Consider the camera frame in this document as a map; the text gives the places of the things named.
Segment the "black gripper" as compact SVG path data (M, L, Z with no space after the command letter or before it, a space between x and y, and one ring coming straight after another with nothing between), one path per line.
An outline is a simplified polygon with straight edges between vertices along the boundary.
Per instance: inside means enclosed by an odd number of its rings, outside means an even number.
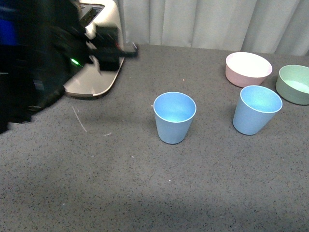
M89 8L77 0L3 0L0 3L0 131L29 122L65 93L64 85L95 57L103 71L115 71L122 48L116 26L95 26L86 34Z

